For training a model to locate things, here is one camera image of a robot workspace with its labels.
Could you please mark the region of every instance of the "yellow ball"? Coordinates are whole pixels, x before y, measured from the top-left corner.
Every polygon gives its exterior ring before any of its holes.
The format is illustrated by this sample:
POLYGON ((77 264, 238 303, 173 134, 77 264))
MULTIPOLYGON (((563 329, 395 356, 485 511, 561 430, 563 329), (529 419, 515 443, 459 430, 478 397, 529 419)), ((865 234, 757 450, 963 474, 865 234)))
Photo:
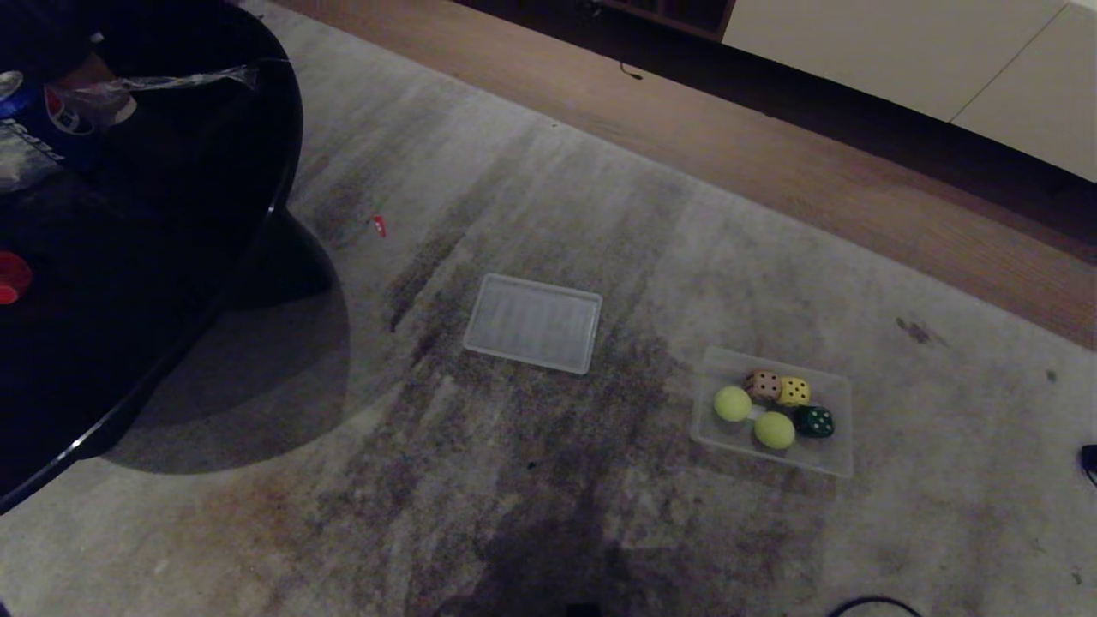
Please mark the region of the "yellow ball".
POLYGON ((727 422, 743 422, 750 415, 750 395, 742 388, 728 385, 716 393, 713 407, 727 422))
POLYGON ((774 450, 784 450, 796 440, 796 428, 789 416, 767 412, 755 420, 755 437, 774 450))

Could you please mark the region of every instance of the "plastic tray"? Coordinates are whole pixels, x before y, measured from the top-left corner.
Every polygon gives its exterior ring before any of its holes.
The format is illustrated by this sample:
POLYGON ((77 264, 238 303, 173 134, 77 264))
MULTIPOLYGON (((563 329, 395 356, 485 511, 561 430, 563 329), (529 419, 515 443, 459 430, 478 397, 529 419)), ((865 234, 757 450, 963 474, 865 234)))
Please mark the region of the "plastic tray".
POLYGON ((597 293, 488 274, 465 332, 465 348, 586 374, 601 310, 597 293))
POLYGON ((704 351, 701 371, 697 375, 697 396, 693 401, 693 425, 690 437, 716 448, 735 450, 812 471, 841 478, 853 475, 853 410, 852 388, 841 375, 813 371, 710 347, 704 351), (788 450, 773 450, 754 437, 754 418, 766 410, 755 405, 750 419, 731 423, 716 416, 713 397, 721 388, 742 385, 750 371, 764 369, 782 377, 799 377, 812 386, 812 404, 823 405, 834 415, 835 431, 828 439, 796 436, 788 450))

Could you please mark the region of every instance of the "black plug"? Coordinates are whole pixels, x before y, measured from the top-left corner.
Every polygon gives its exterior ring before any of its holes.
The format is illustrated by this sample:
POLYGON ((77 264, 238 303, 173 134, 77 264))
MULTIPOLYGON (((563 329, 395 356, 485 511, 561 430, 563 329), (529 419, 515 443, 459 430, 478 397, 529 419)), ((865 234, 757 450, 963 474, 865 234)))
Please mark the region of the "black plug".
POLYGON ((575 12, 580 20, 592 22, 602 14, 600 0, 576 0, 575 12))
POLYGON ((602 617, 602 608, 597 604, 569 604, 567 617, 602 617))
POLYGON ((1097 473, 1097 444, 1083 446, 1078 453, 1078 461, 1087 473, 1097 473))

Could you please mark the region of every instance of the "red bottle cap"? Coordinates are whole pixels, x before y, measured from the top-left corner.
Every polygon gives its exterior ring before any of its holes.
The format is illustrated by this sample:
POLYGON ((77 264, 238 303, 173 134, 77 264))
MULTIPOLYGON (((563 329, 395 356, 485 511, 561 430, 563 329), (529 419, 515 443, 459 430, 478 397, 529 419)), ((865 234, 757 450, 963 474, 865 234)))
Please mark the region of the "red bottle cap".
POLYGON ((0 250, 0 304, 13 304, 31 287, 34 279, 26 261, 7 250, 0 250))

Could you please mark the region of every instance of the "cabinet door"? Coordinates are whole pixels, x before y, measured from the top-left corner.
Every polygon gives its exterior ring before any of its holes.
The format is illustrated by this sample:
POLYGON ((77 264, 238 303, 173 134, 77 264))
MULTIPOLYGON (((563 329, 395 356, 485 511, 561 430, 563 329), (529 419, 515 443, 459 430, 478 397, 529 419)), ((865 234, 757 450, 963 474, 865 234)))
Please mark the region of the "cabinet door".
POLYGON ((724 44, 951 121, 1066 0, 737 0, 724 44))
POLYGON ((955 123, 1097 182, 1097 1, 1063 9, 955 123))

